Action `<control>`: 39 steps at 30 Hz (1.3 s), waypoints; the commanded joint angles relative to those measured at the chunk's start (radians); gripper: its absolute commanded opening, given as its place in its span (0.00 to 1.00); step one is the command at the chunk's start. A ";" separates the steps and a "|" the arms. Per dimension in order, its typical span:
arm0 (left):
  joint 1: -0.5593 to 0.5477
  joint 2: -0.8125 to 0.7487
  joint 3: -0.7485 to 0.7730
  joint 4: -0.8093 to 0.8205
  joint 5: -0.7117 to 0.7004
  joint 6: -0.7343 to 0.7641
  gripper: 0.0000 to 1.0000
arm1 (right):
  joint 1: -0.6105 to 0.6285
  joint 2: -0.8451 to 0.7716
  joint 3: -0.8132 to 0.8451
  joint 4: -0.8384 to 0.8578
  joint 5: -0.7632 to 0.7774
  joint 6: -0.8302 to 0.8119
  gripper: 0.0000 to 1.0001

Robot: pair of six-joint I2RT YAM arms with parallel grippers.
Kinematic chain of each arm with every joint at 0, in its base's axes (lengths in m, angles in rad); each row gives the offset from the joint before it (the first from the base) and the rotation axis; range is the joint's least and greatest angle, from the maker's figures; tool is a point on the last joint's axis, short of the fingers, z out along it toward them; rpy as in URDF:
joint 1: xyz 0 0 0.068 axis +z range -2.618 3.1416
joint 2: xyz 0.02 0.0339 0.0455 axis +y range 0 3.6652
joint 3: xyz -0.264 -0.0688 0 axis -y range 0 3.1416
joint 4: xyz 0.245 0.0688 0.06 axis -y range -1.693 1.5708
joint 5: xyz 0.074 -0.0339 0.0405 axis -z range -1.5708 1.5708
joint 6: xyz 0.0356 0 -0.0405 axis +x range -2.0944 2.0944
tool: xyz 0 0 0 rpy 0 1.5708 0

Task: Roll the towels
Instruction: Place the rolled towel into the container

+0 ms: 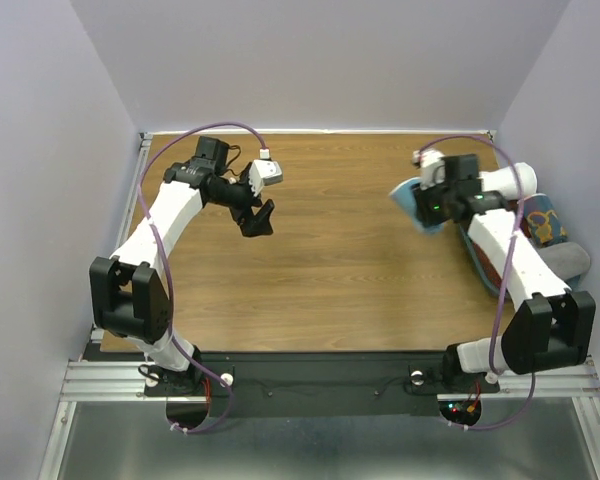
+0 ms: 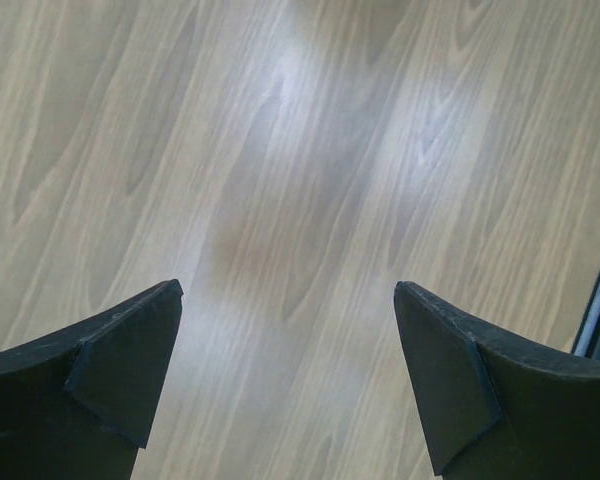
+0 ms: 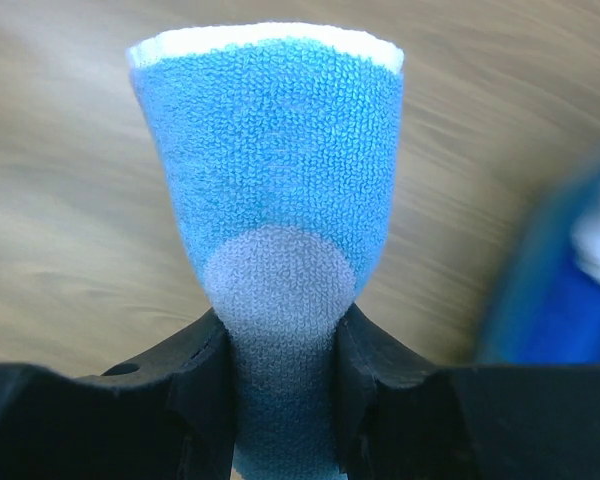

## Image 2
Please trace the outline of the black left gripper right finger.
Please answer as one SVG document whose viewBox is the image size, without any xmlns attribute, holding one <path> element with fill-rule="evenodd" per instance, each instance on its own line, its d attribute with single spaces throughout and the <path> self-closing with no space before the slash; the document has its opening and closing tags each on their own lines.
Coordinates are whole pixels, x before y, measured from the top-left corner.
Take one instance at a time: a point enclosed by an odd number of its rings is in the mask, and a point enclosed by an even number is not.
<svg viewBox="0 0 600 480">
<path fill-rule="evenodd" d="M 435 475 L 600 479 L 600 361 L 468 314 L 413 282 L 394 290 Z"/>
</svg>

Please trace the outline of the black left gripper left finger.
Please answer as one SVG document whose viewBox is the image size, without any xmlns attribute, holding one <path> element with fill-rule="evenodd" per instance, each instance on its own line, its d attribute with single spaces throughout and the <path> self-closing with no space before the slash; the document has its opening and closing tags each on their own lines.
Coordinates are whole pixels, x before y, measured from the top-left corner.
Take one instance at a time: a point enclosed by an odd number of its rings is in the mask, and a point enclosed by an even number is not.
<svg viewBox="0 0 600 480">
<path fill-rule="evenodd" d="M 0 352 L 0 479 L 128 479 L 182 314 L 168 280 Z"/>
</svg>

